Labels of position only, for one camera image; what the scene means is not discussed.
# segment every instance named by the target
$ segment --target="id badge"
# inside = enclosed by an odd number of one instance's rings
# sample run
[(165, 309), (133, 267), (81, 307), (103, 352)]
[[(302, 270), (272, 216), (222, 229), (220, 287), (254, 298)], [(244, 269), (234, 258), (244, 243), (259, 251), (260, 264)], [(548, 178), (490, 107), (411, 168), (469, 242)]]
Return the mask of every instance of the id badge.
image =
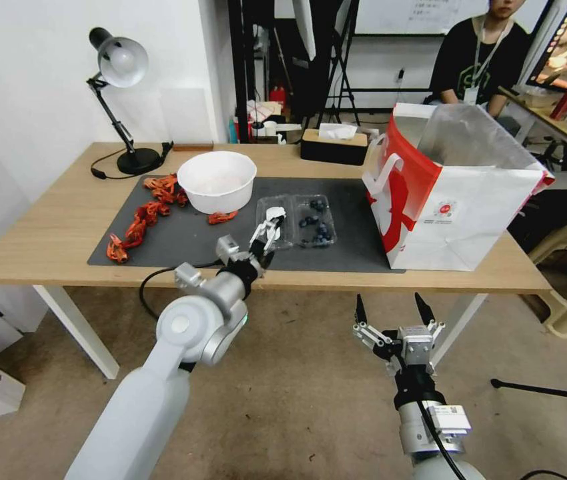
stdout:
[(464, 91), (464, 103), (468, 105), (477, 105), (477, 95), (479, 87), (469, 87)]

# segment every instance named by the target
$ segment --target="concrete floor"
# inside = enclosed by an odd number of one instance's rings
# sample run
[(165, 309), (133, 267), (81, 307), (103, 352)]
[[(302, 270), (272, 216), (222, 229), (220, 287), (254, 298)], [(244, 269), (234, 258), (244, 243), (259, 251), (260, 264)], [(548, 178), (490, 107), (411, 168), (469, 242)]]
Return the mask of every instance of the concrete floor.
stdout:
[[(20, 410), (0, 417), (0, 479), (62, 478), (121, 378), (153, 345), (155, 323), (136, 291), (69, 292), (121, 373), (105, 381), (52, 314), (0, 354), (0, 368), (27, 385)], [(159, 308), (175, 294), (151, 289), (148, 297)], [(454, 301), (424, 297), (441, 319)], [(411, 295), (364, 301), (379, 328), (418, 322)], [(195, 370), (152, 478), (408, 478), (394, 382), (351, 336), (354, 304), (352, 293), (255, 292), (250, 321), (222, 363)], [(567, 474), (567, 399), (495, 391), (491, 377), (567, 389), (567, 341), (546, 333), (515, 296), (489, 296), (440, 364), (438, 389), (466, 408), (474, 431), (465, 458), (488, 478)]]

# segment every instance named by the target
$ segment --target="camera tripod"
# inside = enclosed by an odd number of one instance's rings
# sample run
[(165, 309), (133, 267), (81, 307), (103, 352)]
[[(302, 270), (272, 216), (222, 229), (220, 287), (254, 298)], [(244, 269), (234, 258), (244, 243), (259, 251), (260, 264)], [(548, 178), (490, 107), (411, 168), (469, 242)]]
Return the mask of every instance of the camera tripod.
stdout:
[(532, 385), (522, 385), (521, 383), (509, 383), (504, 382), (499, 379), (490, 379), (490, 384), (497, 388), (512, 388), (515, 390), (525, 390), (525, 391), (532, 391), (536, 393), (544, 393), (546, 395), (555, 395), (557, 397), (566, 397), (567, 398), (567, 390), (557, 390), (557, 389), (549, 389), (545, 387), (534, 387)]

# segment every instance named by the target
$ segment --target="person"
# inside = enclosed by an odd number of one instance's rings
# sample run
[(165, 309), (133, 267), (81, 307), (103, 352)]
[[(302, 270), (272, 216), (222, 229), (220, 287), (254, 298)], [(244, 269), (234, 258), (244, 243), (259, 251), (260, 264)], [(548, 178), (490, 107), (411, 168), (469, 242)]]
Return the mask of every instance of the person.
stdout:
[(530, 46), (528, 34), (511, 16), (525, 0), (489, 0), (487, 14), (459, 22), (442, 43), (430, 80), (429, 100), (486, 105), (497, 117), (506, 97), (497, 87), (512, 87)]

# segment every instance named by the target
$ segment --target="lanyard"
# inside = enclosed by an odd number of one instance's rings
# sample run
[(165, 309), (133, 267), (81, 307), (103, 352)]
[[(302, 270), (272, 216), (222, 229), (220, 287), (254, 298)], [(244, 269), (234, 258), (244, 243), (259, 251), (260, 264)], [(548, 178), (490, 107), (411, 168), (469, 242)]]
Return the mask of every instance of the lanyard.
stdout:
[(510, 26), (510, 24), (506, 25), (505, 28), (502, 30), (502, 32), (499, 34), (499, 38), (497, 39), (497, 43), (495, 43), (495, 46), (493, 47), (492, 51), (488, 54), (488, 56), (486, 57), (486, 60), (484, 61), (484, 64), (479, 68), (479, 71), (478, 71), (477, 70), (477, 64), (479, 63), (479, 50), (482, 46), (482, 42), (484, 41), (484, 37), (485, 37), (485, 29), (484, 29), (484, 22), (485, 21), (486, 21), (485, 19), (482, 20), (482, 36), (479, 37), (479, 35), (477, 35), (477, 48), (475, 49), (475, 63), (473, 63), (473, 65), (472, 65), (472, 87), (473, 88), (475, 88), (475, 86), (477, 84), (477, 80), (479, 80), (479, 78), (481, 78), (482, 74), (484, 73), (484, 70), (486, 70), (486, 68), (488, 67), (490, 60), (492, 60), (492, 56), (497, 51), (497, 48), (499, 48), (499, 44), (502, 42), (502, 40), (508, 34), (508, 30), (510, 30), (508, 28)]

